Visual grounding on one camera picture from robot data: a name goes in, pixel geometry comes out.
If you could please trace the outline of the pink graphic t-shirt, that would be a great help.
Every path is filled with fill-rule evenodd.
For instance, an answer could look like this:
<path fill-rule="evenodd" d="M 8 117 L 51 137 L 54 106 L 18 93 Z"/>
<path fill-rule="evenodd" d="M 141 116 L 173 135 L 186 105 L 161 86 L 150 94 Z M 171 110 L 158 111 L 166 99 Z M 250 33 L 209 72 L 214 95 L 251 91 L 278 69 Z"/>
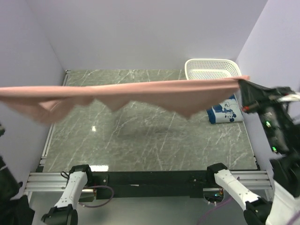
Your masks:
<path fill-rule="evenodd" d="M 159 106 L 190 118 L 228 99 L 249 76 L 212 80 L 135 82 L 102 86 L 3 87 L 0 101 L 32 119 L 51 124 L 62 120 L 76 106 L 98 100 L 115 112 L 131 101 Z"/>

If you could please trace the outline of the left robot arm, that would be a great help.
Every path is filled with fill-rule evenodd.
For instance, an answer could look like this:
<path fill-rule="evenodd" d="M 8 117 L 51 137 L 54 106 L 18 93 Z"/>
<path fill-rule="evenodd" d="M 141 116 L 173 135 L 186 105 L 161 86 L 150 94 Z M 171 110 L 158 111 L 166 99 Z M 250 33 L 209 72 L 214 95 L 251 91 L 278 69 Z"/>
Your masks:
<path fill-rule="evenodd" d="M 94 177 L 89 165 L 72 167 L 67 177 L 66 188 L 58 202 L 44 214 L 41 222 L 45 225 L 76 225 L 78 213 L 76 206 L 84 188 L 89 188 Z M 26 195 L 13 199 L 22 187 L 0 158 L 0 223 L 2 225 L 31 225 L 35 211 L 30 208 Z"/>

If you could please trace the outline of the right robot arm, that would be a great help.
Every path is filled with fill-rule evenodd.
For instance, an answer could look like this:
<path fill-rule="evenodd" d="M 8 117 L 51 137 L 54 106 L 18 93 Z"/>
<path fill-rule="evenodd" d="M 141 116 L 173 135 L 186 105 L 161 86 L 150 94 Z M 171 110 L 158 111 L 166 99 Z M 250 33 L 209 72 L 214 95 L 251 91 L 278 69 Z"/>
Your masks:
<path fill-rule="evenodd" d="M 288 106 L 300 100 L 289 87 L 267 88 L 239 81 L 242 110 L 259 116 L 272 152 L 273 196 L 249 189 L 223 164 L 207 168 L 206 183 L 224 190 L 243 210 L 248 225 L 298 225 L 300 223 L 300 125 Z"/>

